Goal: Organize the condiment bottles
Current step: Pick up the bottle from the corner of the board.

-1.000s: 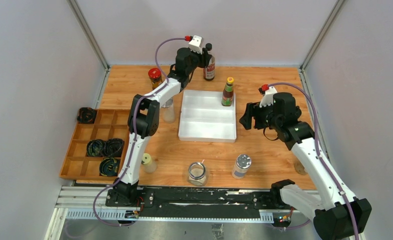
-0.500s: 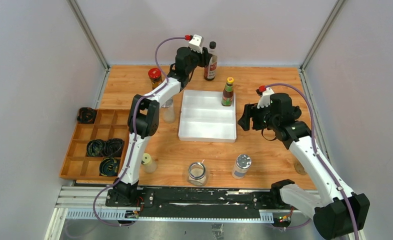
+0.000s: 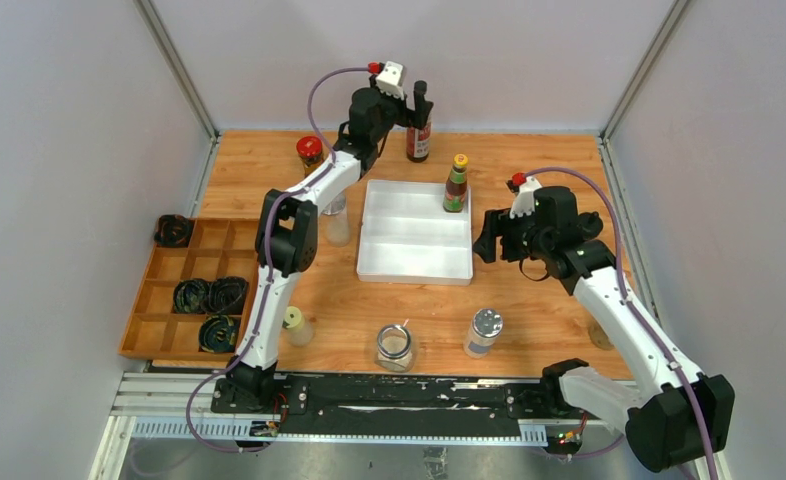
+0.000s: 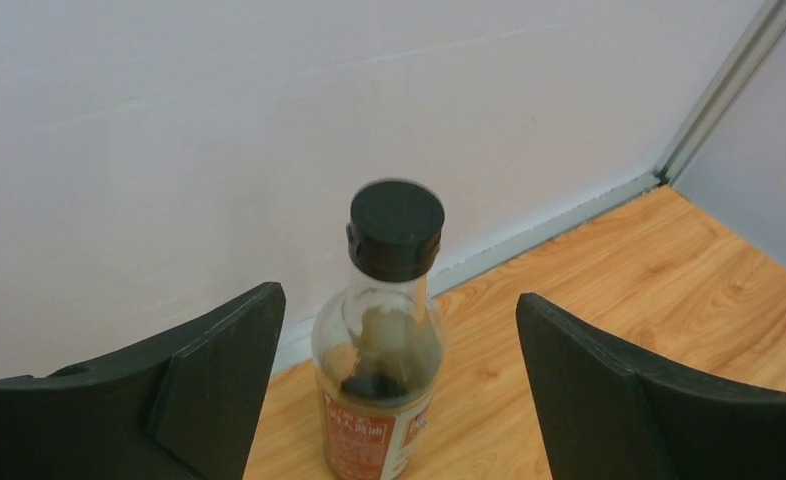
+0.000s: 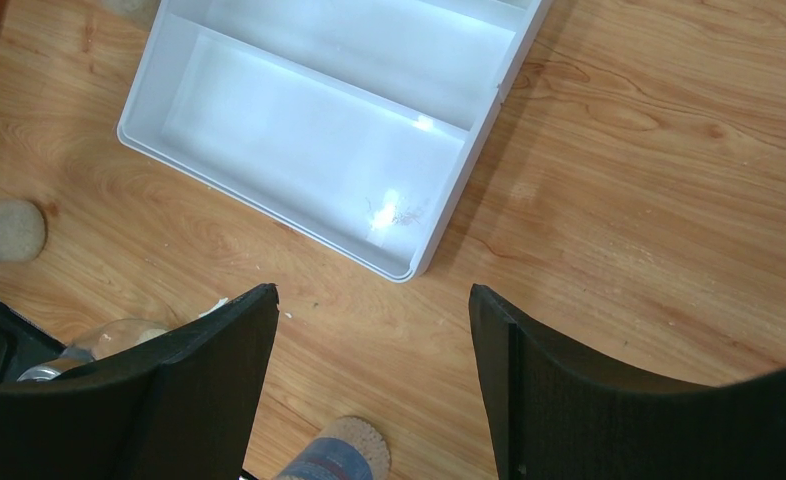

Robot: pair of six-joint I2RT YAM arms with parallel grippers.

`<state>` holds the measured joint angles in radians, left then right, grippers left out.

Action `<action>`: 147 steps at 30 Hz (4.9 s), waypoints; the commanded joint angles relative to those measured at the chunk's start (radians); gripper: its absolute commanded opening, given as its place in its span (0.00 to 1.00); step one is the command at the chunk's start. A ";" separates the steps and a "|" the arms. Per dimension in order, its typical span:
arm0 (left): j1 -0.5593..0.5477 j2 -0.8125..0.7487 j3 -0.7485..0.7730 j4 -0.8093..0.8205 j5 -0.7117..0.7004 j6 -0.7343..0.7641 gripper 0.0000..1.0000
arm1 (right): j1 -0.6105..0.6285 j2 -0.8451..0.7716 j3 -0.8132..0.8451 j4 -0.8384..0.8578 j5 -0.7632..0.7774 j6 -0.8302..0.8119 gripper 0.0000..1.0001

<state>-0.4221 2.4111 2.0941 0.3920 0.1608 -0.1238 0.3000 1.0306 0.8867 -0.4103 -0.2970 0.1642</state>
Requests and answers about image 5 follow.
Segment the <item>white divided tray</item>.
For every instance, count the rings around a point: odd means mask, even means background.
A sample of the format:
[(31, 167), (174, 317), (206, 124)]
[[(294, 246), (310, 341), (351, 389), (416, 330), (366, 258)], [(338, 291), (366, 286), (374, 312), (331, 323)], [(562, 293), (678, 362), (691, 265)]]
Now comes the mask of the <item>white divided tray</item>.
[(430, 264), (549, 8), (164, 1), (117, 135), (406, 282)]

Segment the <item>silver lid peppercorn bottle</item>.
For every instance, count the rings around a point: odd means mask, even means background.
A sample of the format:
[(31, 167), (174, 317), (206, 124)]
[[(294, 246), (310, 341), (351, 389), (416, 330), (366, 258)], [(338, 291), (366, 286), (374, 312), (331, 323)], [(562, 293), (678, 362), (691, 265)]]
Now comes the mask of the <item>silver lid peppercorn bottle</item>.
[(384, 480), (390, 469), (383, 435), (366, 420), (345, 416), (323, 428), (275, 479)]

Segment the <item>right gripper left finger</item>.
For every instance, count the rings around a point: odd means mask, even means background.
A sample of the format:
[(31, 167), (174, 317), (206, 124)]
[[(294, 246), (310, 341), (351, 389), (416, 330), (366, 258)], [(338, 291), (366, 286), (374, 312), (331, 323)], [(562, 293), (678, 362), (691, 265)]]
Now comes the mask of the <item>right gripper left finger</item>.
[(0, 384), (0, 479), (243, 479), (279, 317), (261, 284), (44, 381)]

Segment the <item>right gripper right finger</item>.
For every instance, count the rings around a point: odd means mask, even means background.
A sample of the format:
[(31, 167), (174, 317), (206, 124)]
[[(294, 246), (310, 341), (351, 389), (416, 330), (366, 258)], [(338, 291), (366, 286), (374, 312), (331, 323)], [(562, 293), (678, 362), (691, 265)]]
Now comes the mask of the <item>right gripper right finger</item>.
[(786, 368), (711, 387), (640, 369), (469, 295), (502, 479), (786, 479)]

